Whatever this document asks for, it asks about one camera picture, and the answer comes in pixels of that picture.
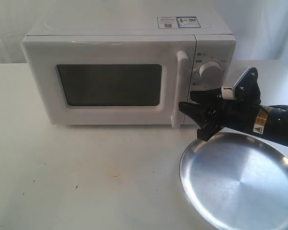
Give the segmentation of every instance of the microwave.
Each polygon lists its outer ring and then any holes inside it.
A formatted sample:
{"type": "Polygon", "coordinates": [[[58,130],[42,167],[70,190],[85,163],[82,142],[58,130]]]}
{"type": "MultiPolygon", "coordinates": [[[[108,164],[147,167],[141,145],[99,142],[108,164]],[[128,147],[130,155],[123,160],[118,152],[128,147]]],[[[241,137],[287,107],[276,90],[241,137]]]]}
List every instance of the microwave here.
{"type": "Polygon", "coordinates": [[[195,124],[191,91],[221,87],[236,41],[204,0],[64,0],[22,48],[52,124],[195,124]]]}

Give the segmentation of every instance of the metal plate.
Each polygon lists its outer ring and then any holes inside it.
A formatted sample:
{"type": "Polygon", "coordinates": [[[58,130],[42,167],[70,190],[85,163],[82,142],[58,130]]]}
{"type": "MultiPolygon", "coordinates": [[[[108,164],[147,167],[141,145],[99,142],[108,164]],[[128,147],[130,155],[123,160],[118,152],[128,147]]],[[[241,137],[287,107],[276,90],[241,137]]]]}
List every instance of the metal plate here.
{"type": "Polygon", "coordinates": [[[250,136],[196,140],[180,161],[189,202],[220,230],[288,230],[288,159],[250,136]]]}

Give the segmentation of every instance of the white table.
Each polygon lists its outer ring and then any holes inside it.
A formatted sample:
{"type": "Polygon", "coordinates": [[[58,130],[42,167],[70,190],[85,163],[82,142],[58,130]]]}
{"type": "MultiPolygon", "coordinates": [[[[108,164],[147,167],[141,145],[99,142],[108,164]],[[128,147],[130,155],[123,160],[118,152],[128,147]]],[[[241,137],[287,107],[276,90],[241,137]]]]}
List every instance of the white table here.
{"type": "MultiPolygon", "coordinates": [[[[288,104],[283,65],[242,66],[258,68],[263,104],[288,104]]],[[[28,66],[0,64],[0,230],[213,229],[179,182],[195,138],[192,126],[51,125],[28,66]]]]}

